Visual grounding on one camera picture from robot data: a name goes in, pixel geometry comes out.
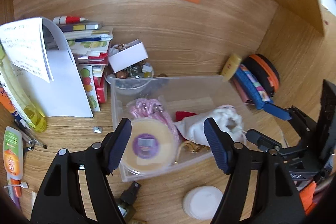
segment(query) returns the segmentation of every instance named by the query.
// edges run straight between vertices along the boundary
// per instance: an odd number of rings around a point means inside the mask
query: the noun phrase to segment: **clear plastic box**
[[[208,112],[221,105],[233,105],[242,116],[244,129],[255,127],[251,112],[242,103],[238,93],[222,76],[161,77],[150,79],[113,79],[111,82],[112,121],[116,126],[123,117],[133,120],[127,104],[138,98],[157,99],[165,102],[166,111],[175,121],[176,111]],[[127,170],[121,163],[123,182],[162,175],[181,170],[189,165],[212,157],[210,150],[181,154],[178,164],[155,174],[140,176]]]

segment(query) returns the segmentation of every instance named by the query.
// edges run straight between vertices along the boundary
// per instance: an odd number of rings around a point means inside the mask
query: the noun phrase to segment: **pink rope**
[[[177,143],[180,141],[176,126],[174,125],[169,113],[164,110],[159,100],[138,99],[135,103],[135,106],[130,108],[130,113],[134,118],[152,118],[159,120],[168,126],[174,135],[175,141]]]

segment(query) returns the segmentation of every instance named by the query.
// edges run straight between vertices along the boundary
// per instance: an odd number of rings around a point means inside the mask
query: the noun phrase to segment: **metal screw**
[[[66,152],[67,152],[67,150],[65,148],[62,148],[58,151],[58,154],[63,156]]]
[[[99,148],[101,148],[101,143],[99,143],[99,142],[94,143],[94,144],[92,145],[92,148],[93,148],[93,149],[99,149]]]
[[[233,145],[236,149],[242,149],[244,147],[244,145],[240,142],[237,142]]]
[[[277,151],[275,150],[275,149],[270,149],[269,151],[268,151],[272,156],[276,156],[277,155]]]

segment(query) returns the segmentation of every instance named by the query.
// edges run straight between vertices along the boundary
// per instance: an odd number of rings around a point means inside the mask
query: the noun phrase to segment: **yellow transparent bottle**
[[[18,82],[8,57],[0,44],[0,74],[3,78],[3,86],[11,99],[19,115],[37,132],[43,132],[47,128],[47,120],[36,109],[34,104],[23,91]]]

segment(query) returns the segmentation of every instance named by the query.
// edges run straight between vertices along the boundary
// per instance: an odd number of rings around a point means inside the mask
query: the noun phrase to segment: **round beige disc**
[[[155,119],[139,118],[132,121],[132,134],[122,164],[132,173],[146,175],[171,165],[175,153],[174,136],[167,125]]]

